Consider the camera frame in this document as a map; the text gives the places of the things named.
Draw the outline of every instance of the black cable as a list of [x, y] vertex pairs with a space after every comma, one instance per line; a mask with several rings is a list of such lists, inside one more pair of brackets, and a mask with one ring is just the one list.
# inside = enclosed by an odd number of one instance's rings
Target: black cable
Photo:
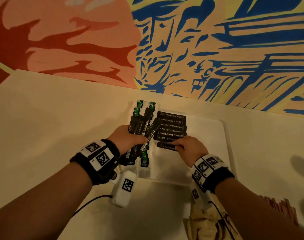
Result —
[[91, 199], [89, 202], [87, 202], [86, 204], [84, 204], [80, 209], [78, 209], [72, 217], [74, 217], [80, 210], [82, 210], [84, 207], [86, 207], [88, 204], [90, 204], [92, 201], [96, 200], [96, 199], [99, 199], [99, 198], [102, 198], [102, 197], [109, 197], [109, 198], [112, 198], [112, 195], [101, 195], [101, 196], [98, 196], [98, 197], [95, 197], [94, 199]]
[[215, 208], [217, 209], [218, 213], [220, 214], [220, 217], [222, 218], [222, 220], [223, 220], [223, 222], [224, 222], [224, 225], [226, 226], [227, 231], [228, 231], [229, 234], [231, 235], [231, 238], [232, 238], [233, 240], [235, 240], [233, 234], [231, 233], [230, 229], [228, 228], [228, 226], [227, 226], [225, 220], [223, 219], [223, 217], [222, 217], [220, 211], [218, 210], [217, 206], [216, 206], [216, 205], [214, 204], [214, 202], [212, 202], [212, 201], [208, 201], [208, 203], [212, 203], [212, 204], [215, 206]]

